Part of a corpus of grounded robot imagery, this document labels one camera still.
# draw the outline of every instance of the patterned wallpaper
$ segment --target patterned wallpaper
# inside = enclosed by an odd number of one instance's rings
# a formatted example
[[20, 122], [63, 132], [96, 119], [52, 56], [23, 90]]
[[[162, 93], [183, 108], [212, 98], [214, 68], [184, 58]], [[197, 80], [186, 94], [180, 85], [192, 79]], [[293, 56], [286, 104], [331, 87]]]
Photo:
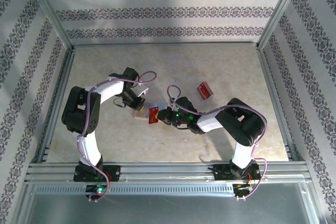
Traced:
[[336, 0], [291, 0], [264, 53], [290, 134], [336, 223]]
[[278, 0], [50, 0], [74, 45], [257, 42]]
[[0, 223], [10, 223], [63, 58], [37, 0], [0, 0]]

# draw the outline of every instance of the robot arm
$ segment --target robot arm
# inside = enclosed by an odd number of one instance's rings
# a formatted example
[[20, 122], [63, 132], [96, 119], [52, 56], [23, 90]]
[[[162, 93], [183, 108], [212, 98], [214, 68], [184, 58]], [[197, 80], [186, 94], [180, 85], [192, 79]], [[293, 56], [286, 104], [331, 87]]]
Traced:
[[[178, 98], [176, 103], [182, 108], [197, 113], [187, 97]], [[230, 172], [235, 178], [242, 178], [252, 162], [251, 155], [254, 144], [265, 130], [265, 125], [254, 112], [238, 108], [239, 106], [249, 108], [241, 100], [233, 98], [228, 102], [228, 105], [233, 107], [206, 115], [195, 115], [179, 107], [177, 107], [177, 111], [173, 111], [171, 107], [168, 107], [159, 111], [157, 118], [176, 128], [179, 128], [178, 126], [181, 124], [186, 124], [187, 128], [195, 134], [204, 134], [214, 129], [225, 128], [236, 140], [235, 151], [230, 160]]]
[[[102, 156], [97, 147], [95, 137], [95, 129], [99, 121], [100, 105], [107, 99], [117, 96], [122, 98], [125, 106], [129, 106], [134, 110], [141, 110], [144, 104], [144, 98], [140, 96], [145, 94], [149, 88], [143, 84], [138, 84], [132, 88], [131, 82], [127, 81], [110, 81], [112, 79], [127, 79], [135, 81], [139, 77], [138, 73], [131, 68], [126, 68], [123, 74], [111, 74], [106, 80], [108, 82], [100, 85], [91, 93], [90, 96], [90, 117], [87, 119], [87, 96], [92, 87], [80, 88], [73, 87], [70, 91], [64, 112], [62, 114], [62, 123], [67, 126], [67, 129], [72, 132], [80, 144], [80, 149], [83, 155], [80, 156], [80, 165], [87, 166], [85, 169], [91, 170], [98, 175], [95, 170], [91, 169], [90, 164], [102, 170]], [[86, 132], [82, 135], [84, 126], [88, 120]]]

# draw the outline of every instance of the small box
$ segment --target small box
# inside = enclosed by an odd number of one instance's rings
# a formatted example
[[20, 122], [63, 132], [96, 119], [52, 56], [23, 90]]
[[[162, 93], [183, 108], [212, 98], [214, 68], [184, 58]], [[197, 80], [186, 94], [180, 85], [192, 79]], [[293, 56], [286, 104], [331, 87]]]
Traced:
[[211, 88], [209, 87], [206, 81], [202, 82], [198, 87], [197, 91], [200, 94], [203, 101], [211, 97], [214, 92], [212, 92]]
[[150, 108], [158, 107], [159, 111], [167, 108], [167, 104], [164, 102], [144, 102], [143, 108], [140, 111], [134, 112], [135, 119], [149, 120], [149, 110]]

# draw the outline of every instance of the aluminum frame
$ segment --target aluminum frame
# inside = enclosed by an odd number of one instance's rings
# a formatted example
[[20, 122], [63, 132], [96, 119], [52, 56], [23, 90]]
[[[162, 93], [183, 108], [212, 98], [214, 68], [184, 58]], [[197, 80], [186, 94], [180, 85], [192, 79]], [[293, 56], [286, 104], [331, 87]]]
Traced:
[[[192, 194], [232, 197], [231, 184], [245, 183], [246, 181], [215, 181], [212, 171], [207, 169], [213, 164], [228, 164], [228, 162], [109, 163], [106, 165], [121, 165], [120, 180], [111, 184], [114, 190], [110, 194]], [[27, 223], [36, 195], [85, 194], [85, 186], [92, 183], [73, 181], [76, 165], [76, 163], [30, 164], [12, 223]], [[260, 163], [259, 167], [260, 172], [263, 172], [264, 165]], [[267, 174], [261, 183], [297, 183], [310, 222], [326, 223], [319, 208], [318, 198], [314, 193], [314, 186], [305, 162], [269, 162]]]
[[64, 69], [63, 69], [63, 72], [60, 73], [61, 76], [59, 77], [60, 78], [59, 85], [56, 87], [56, 90], [54, 91], [56, 92], [55, 100], [54, 100], [55, 106], [53, 106], [52, 110], [50, 111], [50, 118], [45, 125], [46, 127], [45, 135], [43, 139], [41, 140], [41, 147], [40, 147], [39, 153], [36, 158], [37, 163], [42, 163], [43, 161], [45, 161], [45, 158], [48, 155], [51, 141], [53, 139], [58, 115], [60, 113], [63, 96], [65, 93], [65, 89], [67, 87], [67, 82], [68, 82], [69, 75], [71, 72], [72, 63], [75, 58], [75, 53], [76, 53], [76, 50], [74, 49], [71, 52], [70, 57], [67, 57], [66, 59], [64, 59], [65, 61]]
[[293, 161], [298, 161], [299, 157], [297, 155], [296, 149], [294, 147], [294, 143], [293, 140], [291, 138], [291, 135], [289, 133], [289, 129], [288, 129], [288, 125], [286, 123], [286, 119], [285, 119], [285, 115], [283, 114], [282, 108], [281, 108], [281, 104], [280, 104], [280, 100], [277, 94], [277, 90], [275, 88], [274, 82], [272, 80], [272, 76], [271, 73], [269, 71], [269, 68], [267, 66], [266, 63], [266, 58], [265, 58], [265, 54], [262, 50], [257, 49], [257, 54], [259, 57], [259, 61], [260, 61], [260, 65], [261, 65], [261, 69], [262, 72], [264, 73], [264, 78], [266, 81], [266, 86], [273, 104], [273, 108], [274, 108], [274, 112], [275, 112], [275, 116], [277, 118], [278, 121], [278, 125], [280, 128], [280, 132], [282, 135], [282, 139], [284, 140], [285, 144], [288, 145], [289, 148], [289, 152], [291, 155], [291, 159]]
[[67, 46], [67, 48], [73, 48], [73, 44], [71, 43], [71, 40], [68, 34], [63, 28], [61, 21], [59, 20], [55, 10], [51, 6], [50, 1], [49, 0], [38, 0], [38, 2], [41, 5], [45, 14], [47, 15], [48, 19], [50, 20], [51, 24], [55, 28], [62, 42]]
[[271, 34], [273, 33], [275, 27], [277, 26], [281, 16], [285, 12], [290, 0], [279, 0], [274, 12], [272, 13], [271, 18], [267, 22], [264, 31], [262, 32], [262, 35], [257, 43], [257, 47], [259, 50], [262, 50], [267, 41], [269, 40]]

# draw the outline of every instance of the metal bar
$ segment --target metal bar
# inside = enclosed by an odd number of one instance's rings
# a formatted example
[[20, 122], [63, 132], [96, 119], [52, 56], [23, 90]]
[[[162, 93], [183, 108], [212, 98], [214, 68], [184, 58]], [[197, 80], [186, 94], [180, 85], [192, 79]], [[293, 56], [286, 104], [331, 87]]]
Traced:
[[62, 42], [66, 44], [67, 48], [73, 48], [71, 40], [65, 32], [64, 28], [62, 27], [61, 21], [59, 20], [49, 0], [38, 0], [38, 2], [40, 3], [44, 13], [47, 15], [48, 19], [50, 20], [52, 26], [56, 30]]
[[[37, 185], [38, 195], [83, 195], [85, 185]], [[108, 195], [193, 195], [193, 196], [234, 196], [232, 183], [218, 185], [123, 185], [114, 184]]]
[[75, 52], [73, 51], [70, 57], [66, 58], [64, 70], [63, 72], [60, 73], [61, 74], [60, 83], [57, 87], [57, 90], [55, 90], [56, 92], [56, 97], [54, 101], [55, 105], [53, 106], [53, 110], [51, 111], [51, 116], [50, 116], [50, 120], [48, 121], [46, 134], [45, 134], [44, 139], [42, 140], [41, 148], [37, 156], [38, 163], [41, 163], [43, 160], [47, 158], [47, 156], [45, 156], [48, 154], [48, 152], [46, 153], [46, 147], [50, 146], [51, 140], [53, 139], [53, 135], [54, 135], [57, 119], [58, 119], [58, 114], [61, 108], [63, 96], [65, 93], [65, 89], [66, 89], [69, 75], [71, 72], [71, 66], [72, 66], [74, 57], [75, 57]]
[[285, 12], [290, 0], [279, 0], [278, 4], [275, 7], [274, 12], [272, 13], [271, 18], [269, 19], [264, 32], [262, 33], [257, 45], [258, 49], [263, 49], [267, 43], [269, 37], [273, 33], [275, 27], [277, 26], [281, 16]]
[[[194, 184], [194, 183], [222, 183], [215, 181], [213, 173], [207, 168], [214, 164], [228, 164], [228, 162], [214, 163], [128, 163], [121, 165], [118, 183], [136, 184]], [[25, 183], [35, 184], [67, 184], [73, 183], [75, 164], [31, 164], [25, 177]], [[260, 171], [264, 165], [259, 164]], [[294, 183], [311, 181], [305, 162], [269, 162], [265, 181], [263, 183]]]
[[303, 200], [303, 204], [306, 208], [306, 212], [309, 218], [310, 223], [320, 223], [317, 217], [317, 213], [315, 211], [312, 198], [310, 197], [310, 194], [308, 193], [308, 188], [306, 183], [300, 182], [299, 188], [301, 191], [301, 197]]
[[18, 218], [20, 217], [20, 215], [24, 215], [24, 213], [22, 213], [22, 209], [24, 209], [24, 204], [27, 198], [27, 188], [28, 188], [28, 185], [23, 184], [19, 199], [17, 201], [17, 205], [15, 207], [14, 215], [12, 218], [13, 224], [19, 223]]
[[23, 200], [23, 203], [21, 205], [20, 211], [18, 213], [18, 216], [13, 218], [17, 219], [17, 222], [12, 222], [13, 224], [15, 223], [21, 223], [21, 224], [26, 224], [28, 222], [28, 214], [30, 213], [30, 210], [33, 206], [33, 201], [34, 201], [34, 197], [35, 197], [35, 185], [34, 184], [30, 184], [27, 186], [27, 190], [25, 192], [25, 197]]
[[314, 206], [314, 211], [317, 214], [317, 218], [319, 220], [319, 224], [328, 224], [326, 217], [323, 214], [323, 208], [321, 206], [319, 197], [317, 195], [317, 192], [315, 190], [314, 184], [313, 183], [309, 183], [307, 184], [307, 194], [309, 194], [310, 199], [312, 200], [312, 204]]
[[248, 40], [231, 40], [231, 41], [186, 41], [186, 42], [179, 42], [179, 41], [172, 41], [172, 42], [141, 42], [141, 43], [116, 43], [116, 44], [78, 44], [74, 45], [75, 48], [81, 48], [81, 47], [92, 47], [92, 46], [122, 46], [122, 45], [158, 45], [158, 46], [186, 46], [186, 45], [192, 45], [195, 46], [197, 44], [226, 44], [226, 45], [241, 45], [241, 44], [251, 44], [256, 45], [256, 42], [248, 41]]
[[262, 50], [259, 50], [259, 49], [257, 49], [257, 54], [259, 57], [262, 72], [264, 73], [267, 89], [268, 89], [269, 96], [273, 104], [275, 116], [279, 124], [282, 139], [284, 140], [285, 144], [288, 144], [288, 148], [289, 148], [289, 152], [290, 152], [292, 160], [297, 161], [299, 160], [299, 158], [297, 156], [293, 140], [289, 133], [288, 125], [286, 123], [285, 115], [283, 114], [283, 111], [282, 111], [280, 100], [279, 100], [275, 85], [273, 83], [271, 73], [269, 71], [269, 68], [267, 67], [265, 54]]

